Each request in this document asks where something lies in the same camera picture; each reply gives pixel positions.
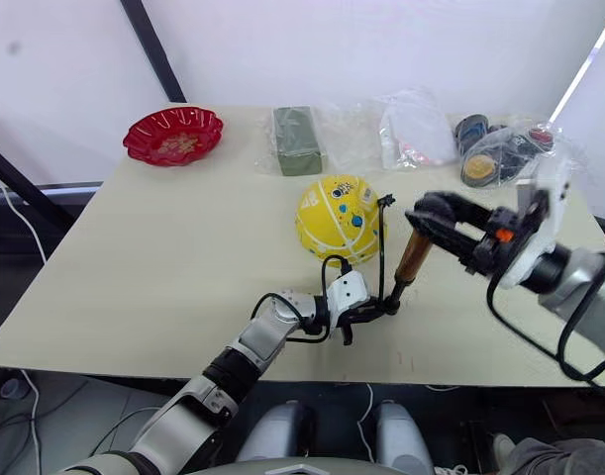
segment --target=table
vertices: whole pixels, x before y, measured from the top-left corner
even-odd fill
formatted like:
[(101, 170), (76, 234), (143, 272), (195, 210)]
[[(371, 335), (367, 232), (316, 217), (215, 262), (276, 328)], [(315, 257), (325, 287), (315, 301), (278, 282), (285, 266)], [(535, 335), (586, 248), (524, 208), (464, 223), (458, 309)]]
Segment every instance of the table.
[[(298, 243), (294, 211), (317, 176), (260, 174), (268, 110), (217, 107), (223, 139), (207, 159), (156, 168), (125, 158), (98, 191), (0, 328), (0, 366), (102, 375), (187, 378), (201, 372), (247, 324), (262, 294), (319, 293), (320, 261)], [(455, 167), (367, 177), (387, 211), (386, 288), (410, 234), (403, 210), (428, 190), (454, 190), (515, 207), (515, 190), (472, 190)], [(605, 249), (573, 192), (559, 240)], [(377, 259), (361, 265), (376, 286)], [(354, 343), (288, 344), (264, 378), (491, 386), (574, 386), (557, 365), (517, 339), (485, 305), (487, 282), (433, 249), (396, 316), (354, 326)], [(555, 347), (562, 322), (524, 289), (497, 305)], [(602, 358), (576, 335), (568, 356)], [(605, 374), (599, 378), (605, 384)]]

